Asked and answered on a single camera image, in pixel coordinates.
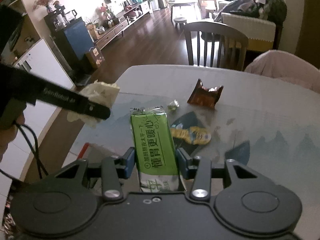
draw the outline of chair back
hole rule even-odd
[[[320,71],[289,52],[269,50],[255,58],[245,72],[281,79],[320,93]]]
[[[208,37],[212,35],[210,67],[213,66],[214,44],[219,40],[216,67],[243,70],[244,59],[248,47],[248,38],[240,31],[217,22],[192,22],[184,26],[189,65],[194,65],[191,32],[197,32],[197,64],[200,65],[200,32],[204,33],[204,63],[207,64]],[[236,48],[240,48],[239,60],[236,64]]]

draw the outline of round table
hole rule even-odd
[[[224,85],[210,120],[216,122],[218,146],[228,143],[234,133],[231,143],[249,139],[248,166],[300,197],[303,212],[295,232],[303,239],[318,239],[320,95],[255,74],[185,65],[133,66],[117,85],[121,93],[187,101],[198,78],[208,88]]]
[[[224,86],[214,110],[187,104],[198,78],[207,88]],[[169,121],[194,111],[212,134],[209,144],[200,147],[197,155],[223,163],[226,151],[249,141],[247,166],[301,199],[303,211],[295,233],[304,240],[319,238],[319,94],[255,74],[186,65],[133,66],[116,83],[120,93],[110,118],[95,129],[85,125],[70,152],[79,153],[89,142],[122,155],[133,146],[130,107],[166,107],[177,99],[180,107],[168,113]],[[137,186],[137,176],[130,180],[125,187]],[[222,183],[216,182],[212,179],[213,195],[222,188]]]
[[[170,5],[171,10],[171,21],[173,16],[173,7],[180,7],[181,6],[190,6],[193,5],[195,12],[196,12],[196,4],[198,3],[198,0],[175,0],[175,1],[168,1],[168,4]]]

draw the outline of snack wrapper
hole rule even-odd
[[[200,128],[197,126],[191,126],[188,129],[171,127],[170,131],[172,137],[183,139],[188,144],[205,145],[211,140],[211,134],[207,128]]]
[[[179,190],[179,169],[164,109],[132,108],[130,123],[140,189],[143,192],[155,193]]]
[[[89,84],[82,89],[79,94],[89,98],[89,100],[92,102],[105,105],[111,109],[116,101],[119,90],[120,88],[115,83],[107,84],[104,82],[95,81],[94,83]],[[67,120],[69,122],[73,122],[78,119],[81,119],[83,122],[93,128],[95,128],[96,124],[101,121],[101,119],[87,116],[85,114],[78,114],[72,111],[68,112]]]
[[[205,88],[201,79],[198,79],[188,103],[192,105],[207,106],[214,108],[222,93],[223,86],[215,88]]]

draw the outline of kettle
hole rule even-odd
[[[65,13],[65,18],[68,22],[75,20],[76,16],[77,16],[76,10],[72,10],[72,11]]]

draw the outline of black cable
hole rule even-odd
[[[19,131],[22,133],[23,137],[25,138],[26,142],[28,143],[29,147],[30,147],[30,150],[31,152],[33,153],[35,159],[36,159],[36,163],[37,163],[37,169],[38,169],[38,173],[39,173],[39,178],[42,179],[42,174],[41,174],[41,169],[43,170],[44,174],[45,175],[48,175],[49,173],[47,172],[47,170],[45,169],[44,165],[42,164],[42,162],[40,161],[40,158],[39,158],[39,147],[38,147],[38,139],[37,139],[37,136],[35,134],[35,132],[29,127],[27,126],[26,124],[17,124],[16,122],[14,123]],[[26,135],[25,131],[22,129],[22,127],[25,127],[26,129],[28,129],[32,136],[33,136],[33,139],[35,141],[35,148],[33,148],[28,136]]]
[[[1,169],[0,169],[0,173],[2,173],[4,176],[6,176],[6,177],[9,178],[9,179],[21,181],[21,180],[15,178],[15,177],[11,176],[10,174],[4,172],[4,171],[1,170]]]

